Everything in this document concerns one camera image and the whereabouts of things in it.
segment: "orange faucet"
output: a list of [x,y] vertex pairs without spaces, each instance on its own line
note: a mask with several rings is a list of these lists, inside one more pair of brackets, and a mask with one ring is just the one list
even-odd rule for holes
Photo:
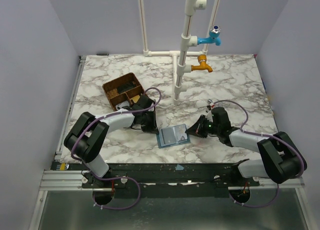
[[191,71],[204,71],[208,70],[208,72],[212,72],[212,68],[207,65],[207,56],[206,55],[199,55],[198,62],[200,65],[198,66],[191,66]]

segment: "cable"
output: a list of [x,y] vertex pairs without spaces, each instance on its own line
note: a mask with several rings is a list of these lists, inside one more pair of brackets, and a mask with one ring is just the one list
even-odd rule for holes
[[[245,121],[244,121],[244,122],[241,124],[241,126],[240,126],[241,132],[246,133],[246,134],[250,134],[250,135],[254,135],[254,136],[264,136],[264,137],[273,138],[273,139],[277,140],[278,142],[281,142],[283,145],[285,145],[286,147],[288,147],[290,150],[292,150],[292,151],[296,154],[296,156],[298,157],[299,162],[300,162],[300,165],[301,165],[300,171],[299,171],[298,175],[295,176],[295,178],[298,178],[298,177],[302,176],[302,174],[303,174],[303,172],[304,172],[304,170],[305,170],[305,164],[304,164],[304,161],[303,161],[302,157],[300,156],[300,154],[299,154],[292,146],[290,146],[290,145],[289,145],[288,143],[286,143],[285,141],[282,141],[282,140],[279,139],[278,137],[273,136],[273,135],[270,135],[270,134],[262,134],[262,133],[260,134],[260,133],[256,133],[256,132],[251,132],[251,131],[245,131],[245,130],[243,130],[244,125],[245,125],[245,124],[248,122],[248,120],[249,120],[249,114],[248,114],[248,112],[246,111],[246,109],[245,109],[242,105],[240,105],[239,103],[237,103],[237,102],[235,102],[235,101],[231,101],[231,100],[220,100],[220,101],[214,102],[213,104],[217,104],[217,103],[220,103],[220,102],[230,102],[230,103],[233,103],[233,104],[239,106],[239,107],[244,111],[244,113],[245,113]],[[256,205],[256,206],[254,206],[254,205],[247,205],[247,204],[244,204],[244,203],[240,203],[240,202],[236,201],[236,200],[231,196],[231,194],[229,194],[230,198],[233,200],[234,203],[236,203],[236,204],[238,204],[238,205],[241,205],[241,206],[249,207],[249,208],[260,208],[260,207],[269,206],[270,204],[272,204],[272,203],[278,198],[278,195],[279,195],[279,184],[277,184],[275,196],[274,196],[274,198],[273,198],[270,202],[268,202],[268,203],[266,203],[266,204],[263,204],[263,205]]]
[[[111,117],[111,116],[119,115],[119,114],[140,113],[140,112],[148,111],[148,110],[150,110],[150,109],[152,109],[152,108],[155,108],[156,105],[159,104],[159,102],[160,102],[160,100],[161,100],[161,97],[162,97],[162,94],[161,94],[161,91],[160,91],[158,88],[156,88],[156,87],[150,87],[150,88],[146,89],[145,92],[144,92],[144,94],[145,94],[147,91],[151,90],[151,89],[154,89],[154,90],[158,91],[158,93],[159,93],[159,99],[158,99],[158,101],[157,101],[156,103],[154,103],[154,104],[151,105],[150,107],[145,108],[145,109],[142,109],[142,110],[122,111],[122,112],[116,111],[116,112],[112,112],[112,113],[110,113],[110,114],[107,114],[106,116],[102,116],[102,117],[96,118],[93,122],[91,122],[91,123],[84,129],[83,133],[81,133],[81,135],[79,136],[79,138],[76,140],[75,144],[74,144],[73,147],[72,147],[71,153],[70,153],[70,154],[71,154],[71,157],[72,157],[73,159],[75,159],[75,160],[78,160],[78,161],[81,161],[81,162],[82,162],[82,160],[81,160],[80,158],[75,157],[75,149],[76,149],[78,143],[80,142],[80,140],[81,140],[81,139],[83,138],[83,136],[85,135],[85,133],[86,133],[87,131],[89,131],[89,129],[90,129],[96,122],[98,122],[98,121],[100,121],[100,120],[102,120],[102,119],[106,119],[106,118]],[[93,200],[94,200],[94,202],[95,202],[95,205],[98,205],[98,206],[100,206],[100,207],[102,207],[102,208],[105,208],[105,209],[125,210],[125,209],[129,209],[129,208],[133,207],[134,205],[136,205],[136,204],[139,202],[140,196],[141,196],[141,189],[140,189],[139,183],[138,183],[136,180],[134,180],[133,178],[128,177],[128,176],[120,176],[120,177],[112,177],[112,178],[102,178],[102,177],[98,177],[98,176],[95,175],[93,172],[91,172],[91,173],[92,173],[92,175],[93,175],[96,179],[101,180],[101,181],[111,181],[111,180],[117,180],[117,179],[125,178],[125,179],[128,179],[128,180],[133,181],[133,182],[137,185],[137,188],[138,188],[138,196],[137,196],[136,200],[134,201],[134,203],[131,204],[131,205],[129,205],[129,206],[126,206],[126,207],[110,207],[110,206],[105,206],[105,205],[98,205],[98,204],[96,203],[96,201],[95,201],[95,196],[93,196]]]

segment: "marble tabletop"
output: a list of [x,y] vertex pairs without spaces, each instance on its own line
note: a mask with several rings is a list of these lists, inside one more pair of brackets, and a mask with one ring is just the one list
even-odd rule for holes
[[[197,65],[196,57],[187,57],[187,64]],[[102,85],[119,76],[133,72],[142,86],[157,87],[162,100],[156,107],[158,128],[185,123],[192,126],[205,114],[208,98],[234,100],[249,113],[246,130],[274,133],[277,127],[253,55],[208,56],[207,63],[213,72],[195,71],[183,76],[187,91],[180,94],[179,104],[173,104],[172,57],[144,57],[143,55],[87,56],[80,85],[75,98],[68,130],[79,116],[88,111],[94,115],[112,112]],[[155,91],[148,92],[157,99]],[[235,126],[245,120],[238,106],[223,103],[230,121]],[[155,134],[139,130],[121,129],[107,135],[100,151],[109,163],[220,163],[238,162],[242,159],[259,159],[258,153],[228,147],[216,137],[190,136],[190,143],[158,148]],[[75,163],[68,149],[63,147],[61,162]]]

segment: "wall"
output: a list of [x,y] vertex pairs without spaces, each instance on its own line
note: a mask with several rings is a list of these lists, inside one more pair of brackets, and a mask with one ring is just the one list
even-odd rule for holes
[[49,0],[0,0],[0,225],[27,229],[79,59]]
[[319,0],[289,0],[258,53],[257,64],[280,130],[306,158],[306,193],[320,226]]
[[[138,0],[50,0],[79,55],[143,51]],[[144,0],[149,50],[180,48],[186,0]],[[215,0],[197,11],[191,33],[205,37]],[[220,47],[210,54],[255,54],[288,0],[221,0]],[[202,47],[190,50],[201,50]]]

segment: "box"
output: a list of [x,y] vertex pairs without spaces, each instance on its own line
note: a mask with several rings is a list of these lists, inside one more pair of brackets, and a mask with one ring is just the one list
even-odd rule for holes
[[[134,83],[136,86],[130,90],[124,91],[119,94],[117,87],[120,87],[127,83]],[[134,73],[128,73],[112,81],[104,83],[102,85],[103,91],[114,111],[116,111],[116,105],[124,101],[129,101],[133,104],[130,99],[136,95],[141,95],[145,93],[142,85],[134,75]]]

